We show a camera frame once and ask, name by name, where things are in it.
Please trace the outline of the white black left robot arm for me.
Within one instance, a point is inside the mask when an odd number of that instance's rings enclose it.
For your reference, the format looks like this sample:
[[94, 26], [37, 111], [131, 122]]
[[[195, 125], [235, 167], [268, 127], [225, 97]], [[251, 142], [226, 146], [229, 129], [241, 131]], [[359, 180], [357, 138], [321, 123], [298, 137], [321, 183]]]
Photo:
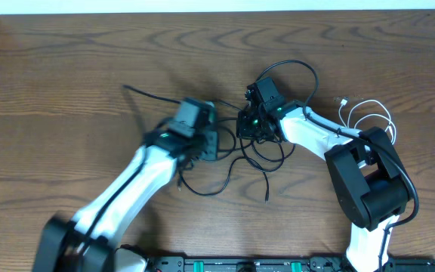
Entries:
[[125, 170], [69, 221], [54, 216], [44, 226], [34, 271], [144, 271], [148, 260], [120, 246], [123, 234], [150, 198], [174, 177], [177, 168], [199, 156], [215, 158], [218, 133], [203, 129], [191, 136], [155, 129]]

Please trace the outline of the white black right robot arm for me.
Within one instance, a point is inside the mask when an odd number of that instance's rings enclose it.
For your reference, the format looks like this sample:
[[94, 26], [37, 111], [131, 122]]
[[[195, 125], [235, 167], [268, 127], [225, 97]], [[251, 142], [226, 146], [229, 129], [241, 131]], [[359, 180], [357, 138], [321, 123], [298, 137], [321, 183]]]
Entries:
[[288, 141], [323, 159], [351, 223], [347, 262], [356, 271], [385, 268], [390, 232], [404, 224], [400, 216], [418, 195], [382, 128], [349, 128], [304, 103], [275, 98], [239, 112], [236, 131], [249, 141]]

